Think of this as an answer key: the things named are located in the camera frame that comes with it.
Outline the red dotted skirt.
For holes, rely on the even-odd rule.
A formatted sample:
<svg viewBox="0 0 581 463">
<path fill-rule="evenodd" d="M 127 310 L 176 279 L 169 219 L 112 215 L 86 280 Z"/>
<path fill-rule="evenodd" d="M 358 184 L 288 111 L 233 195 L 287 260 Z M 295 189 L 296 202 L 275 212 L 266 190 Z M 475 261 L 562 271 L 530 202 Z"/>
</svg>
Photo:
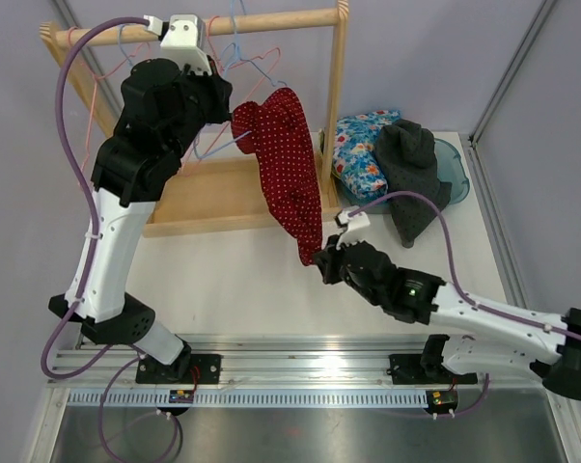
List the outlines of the red dotted skirt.
<svg viewBox="0 0 581 463">
<path fill-rule="evenodd" d="M 261 104 L 237 106 L 231 131 L 238 149 L 256 156 L 270 215 L 296 240 L 301 263 L 312 265 L 322 244 L 321 201 L 311 134 L 297 94 L 284 87 Z"/>
</svg>

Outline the blue floral skirt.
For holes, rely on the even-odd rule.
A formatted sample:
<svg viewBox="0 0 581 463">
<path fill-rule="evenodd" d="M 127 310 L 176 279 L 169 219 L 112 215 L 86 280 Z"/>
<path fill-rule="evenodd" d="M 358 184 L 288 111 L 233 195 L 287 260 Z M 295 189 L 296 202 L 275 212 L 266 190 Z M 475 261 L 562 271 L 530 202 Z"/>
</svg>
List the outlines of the blue floral skirt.
<svg viewBox="0 0 581 463">
<path fill-rule="evenodd" d="M 399 110 L 377 110 L 337 120 L 333 171 L 359 202 L 371 202 L 387 191 L 387 180 L 375 159 L 381 129 L 401 118 Z"/>
</svg>

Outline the pink wire hanger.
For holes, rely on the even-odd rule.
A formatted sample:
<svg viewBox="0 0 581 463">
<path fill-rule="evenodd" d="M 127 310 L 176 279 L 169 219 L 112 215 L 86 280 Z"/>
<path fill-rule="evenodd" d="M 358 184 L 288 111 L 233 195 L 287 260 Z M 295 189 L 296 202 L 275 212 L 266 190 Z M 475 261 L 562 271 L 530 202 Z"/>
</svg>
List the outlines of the pink wire hanger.
<svg viewBox="0 0 581 463">
<path fill-rule="evenodd" d="M 93 47 L 90 45 L 84 46 L 76 54 L 70 66 L 68 81 L 89 111 L 84 140 L 84 158 L 80 163 L 82 173 L 85 173 L 92 155 L 91 138 L 94 126 L 97 125 L 101 133 L 108 136 L 119 117 L 118 109 L 111 107 L 116 95 L 112 88 L 106 85 L 107 81 L 117 72 L 120 75 L 126 75 L 127 70 L 136 64 L 142 48 L 145 48 L 145 58 L 150 58 L 152 55 L 151 46 L 146 41 L 136 41 L 131 52 L 125 49 L 133 29 L 142 30 L 144 27 L 140 24 L 127 23 L 107 30 L 107 33 L 112 33 L 115 36 L 110 44 L 122 53 L 122 59 L 109 70 L 105 71 L 97 64 L 96 56 L 92 51 Z"/>
</svg>

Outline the dark grey dotted skirt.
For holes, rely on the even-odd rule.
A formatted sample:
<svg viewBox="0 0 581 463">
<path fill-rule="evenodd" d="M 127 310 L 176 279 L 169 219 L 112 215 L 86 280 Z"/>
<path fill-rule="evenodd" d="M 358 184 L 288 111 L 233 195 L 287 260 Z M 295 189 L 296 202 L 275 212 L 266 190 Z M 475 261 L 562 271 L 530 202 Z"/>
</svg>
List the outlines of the dark grey dotted skirt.
<svg viewBox="0 0 581 463">
<path fill-rule="evenodd" d="M 417 193 L 440 210 L 449 204 L 452 184 L 438 178 L 435 140 L 428 129 L 405 119 L 383 126 L 376 139 L 374 157 L 386 178 L 389 193 Z M 434 211 L 411 197 L 390 200 L 388 205 L 401 245 L 411 248 L 434 220 Z"/>
</svg>

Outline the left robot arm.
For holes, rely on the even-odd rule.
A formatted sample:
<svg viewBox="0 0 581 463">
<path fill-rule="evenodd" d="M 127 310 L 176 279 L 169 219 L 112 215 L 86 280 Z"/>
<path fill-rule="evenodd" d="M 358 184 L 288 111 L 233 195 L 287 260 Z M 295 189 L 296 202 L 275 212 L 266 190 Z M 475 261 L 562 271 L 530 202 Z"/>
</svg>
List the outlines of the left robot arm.
<svg viewBox="0 0 581 463">
<path fill-rule="evenodd" d="M 189 344 L 128 294 L 126 281 L 143 229 L 188 147 L 205 125 L 230 120 L 232 85 L 214 70 L 158 58 L 137 64 L 121 91 L 123 111 L 92 171 L 95 210 L 77 273 L 48 308 L 96 344 L 137 348 L 156 380 L 179 383 L 191 370 Z"/>
</svg>

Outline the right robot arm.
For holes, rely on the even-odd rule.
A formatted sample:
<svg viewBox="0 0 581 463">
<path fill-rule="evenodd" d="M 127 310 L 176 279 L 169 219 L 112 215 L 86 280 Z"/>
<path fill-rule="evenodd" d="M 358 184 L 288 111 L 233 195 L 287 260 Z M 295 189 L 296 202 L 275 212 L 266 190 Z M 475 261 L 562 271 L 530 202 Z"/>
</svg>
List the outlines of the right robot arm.
<svg viewBox="0 0 581 463">
<path fill-rule="evenodd" d="M 438 276 L 397 267 L 365 241 L 345 245 L 337 240 L 332 236 L 314 255 L 325 284 L 344 283 L 403 323 L 453 327 L 497 341 L 497 348 L 464 347 L 449 335 L 431 336 L 419 361 L 428 381 L 513 373 L 581 401 L 581 310 L 541 313 L 483 302 Z"/>
</svg>

